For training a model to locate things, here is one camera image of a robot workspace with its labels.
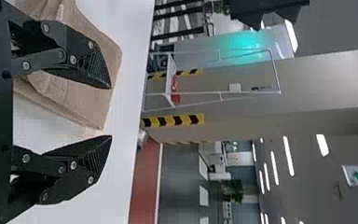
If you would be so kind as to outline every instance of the screw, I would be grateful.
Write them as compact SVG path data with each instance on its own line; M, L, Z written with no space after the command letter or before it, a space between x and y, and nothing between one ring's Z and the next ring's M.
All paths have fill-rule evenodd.
M76 161L72 161L72 162L71 162L71 170L75 170L76 167L77 167L77 162L76 162Z
M22 162L28 163L31 160L31 156L28 154L25 154L22 156Z
M48 200L48 194L44 193L43 196L42 196L42 201L45 202L47 200Z
M58 52L58 57L60 57L60 59L63 59L63 56L65 56L65 55L64 55L63 52L60 50L60 51Z
M92 43L92 41L89 41L89 48L93 49L94 48L94 43Z
M74 55L72 55L71 56L71 64L76 64L76 62L77 62L77 58Z
M89 177L89 184L92 184L92 183L94 183L94 177L90 176Z
M25 71L30 70L31 68L31 64L28 62L22 62L22 69L24 69Z
M50 31L50 27L47 24L43 24L43 30L48 33Z
M58 168L59 174L63 174L63 172L65 172L65 167L61 166L60 168Z

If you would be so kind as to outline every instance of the metal frame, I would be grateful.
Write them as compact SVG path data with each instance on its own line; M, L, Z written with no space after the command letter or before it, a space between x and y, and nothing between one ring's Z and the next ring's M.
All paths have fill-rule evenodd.
M105 135L43 155L13 146L11 79L40 69L91 87L111 88L97 43L56 21L34 21L0 1L0 223L35 204L71 200L96 184L112 144L112 136Z
M257 54L257 53L262 53L262 52L267 52L271 58L271 65L272 65L272 69L273 69L273 76L275 78L275 82L276 82L276 87L277 90L276 91L261 91L261 90L257 90L257 91L241 91L241 92L232 92L232 91L185 91L185 92L154 92L154 93L145 93L145 97L147 96L159 96L159 95L163 95L165 96L166 99L170 98L168 97L168 95L207 95L207 94L218 94L219 95L219 100L212 100L212 101L205 101L205 102L199 102L199 103L193 103L193 104L187 104L187 105L174 105L172 103L170 103L170 101L168 101L171 105L171 107L162 107L162 108L158 108L158 109L148 109L145 110L145 100L144 100L144 105L143 105L143 112L155 112L155 111L161 111L161 110L167 110L167 109L175 109L175 108L181 108L181 107L187 107L187 106L194 106L194 105L206 105L206 104L213 104L213 103L219 103L219 102L224 102L224 101L233 101L233 100L241 100L241 99L245 99L248 98L249 95L271 95L271 94L277 94L280 95L282 94L281 91L281 84L279 81L279 77L278 77L278 72L276 69L276 65L275 65L275 61L273 59L273 55L272 55L272 50L271 49L229 49L229 50L243 50L243 51L251 51L249 53L244 53L241 55L236 55L236 56L230 56L230 57L225 57L222 58L221 55L221 49L217 49L217 50L203 50L203 51L183 51L183 52L153 52L150 53L150 55L154 56L154 55L168 55L169 58L172 58L171 55L173 54L195 54L195 53L202 53L202 52L215 52L217 55L217 61L221 62L222 60L228 60L228 59L232 59L232 58L238 58L238 57L244 57L244 56L249 56L249 55L253 55L253 54ZM223 94L243 94L243 96L240 97L233 97L233 98L229 98L229 99L224 99Z

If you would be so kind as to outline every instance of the exit sign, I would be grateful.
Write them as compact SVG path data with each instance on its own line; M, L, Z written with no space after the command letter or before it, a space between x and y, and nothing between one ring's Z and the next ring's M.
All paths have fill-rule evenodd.
M348 185L358 187L358 165L343 165L342 169Z

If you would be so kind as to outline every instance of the table surface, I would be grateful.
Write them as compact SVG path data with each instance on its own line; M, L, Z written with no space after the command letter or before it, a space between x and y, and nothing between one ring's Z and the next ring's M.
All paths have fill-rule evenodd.
M95 134L112 134L114 143L96 185L71 201L34 206L10 223L128 223L154 0L76 2L123 52L105 129L96 133L15 96L14 144L43 153Z

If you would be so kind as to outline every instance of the warning tape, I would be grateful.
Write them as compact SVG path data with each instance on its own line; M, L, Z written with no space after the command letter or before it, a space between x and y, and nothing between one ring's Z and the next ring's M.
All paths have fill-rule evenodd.
M176 75L178 77L190 77L190 76L198 76L201 75L203 73L203 69L202 68L195 68L195 69L190 69L190 70L180 70L180 71L176 71ZM150 74L147 77L147 80L162 80L165 79L167 77L167 72L155 72Z
M205 124L204 114L192 115L167 115L142 118L142 125L145 128L161 128L173 126L191 126Z
M190 145L190 144L201 144L201 143L212 143L212 141L190 141L190 142L166 142L166 145Z

